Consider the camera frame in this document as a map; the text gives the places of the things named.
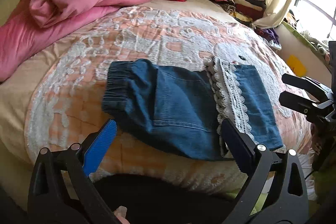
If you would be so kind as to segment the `left hand red nails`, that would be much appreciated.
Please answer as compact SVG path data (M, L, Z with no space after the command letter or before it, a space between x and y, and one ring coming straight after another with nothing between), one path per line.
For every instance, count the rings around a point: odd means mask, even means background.
M129 224L129 221L126 219L126 212L126 207L119 206L113 213L122 224Z

